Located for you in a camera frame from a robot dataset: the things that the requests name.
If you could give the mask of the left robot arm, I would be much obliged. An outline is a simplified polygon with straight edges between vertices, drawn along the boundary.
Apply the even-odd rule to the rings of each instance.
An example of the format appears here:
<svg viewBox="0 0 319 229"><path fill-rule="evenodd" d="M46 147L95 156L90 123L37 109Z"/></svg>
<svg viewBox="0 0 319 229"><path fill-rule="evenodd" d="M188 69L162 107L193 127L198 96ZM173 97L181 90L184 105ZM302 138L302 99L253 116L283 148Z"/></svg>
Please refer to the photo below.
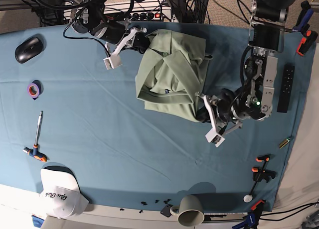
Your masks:
<svg viewBox="0 0 319 229"><path fill-rule="evenodd" d="M205 138L216 147L227 134L241 128L243 120L263 121L271 115L278 64L275 54L284 48L287 13L287 8L275 9L264 0L253 0L248 45L240 62L241 87L234 92L224 88L217 96L196 93L204 104L197 119L211 124Z"/></svg>

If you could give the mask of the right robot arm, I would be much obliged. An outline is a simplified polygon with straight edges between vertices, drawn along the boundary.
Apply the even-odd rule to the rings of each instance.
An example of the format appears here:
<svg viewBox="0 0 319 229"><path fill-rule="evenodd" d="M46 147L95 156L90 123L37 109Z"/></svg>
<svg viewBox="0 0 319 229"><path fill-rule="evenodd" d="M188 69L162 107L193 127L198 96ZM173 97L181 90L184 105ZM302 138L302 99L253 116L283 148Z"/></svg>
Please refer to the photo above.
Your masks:
<svg viewBox="0 0 319 229"><path fill-rule="evenodd" d="M120 17L120 23L104 14L107 0L84 0L71 10L70 22L63 31L63 37L74 40L94 40L106 53L103 59L108 70L122 65L120 52L126 49L138 51L141 54L150 46L150 40L145 36L144 27L131 27L129 15L135 3L145 0L130 0L129 9Z"/></svg>

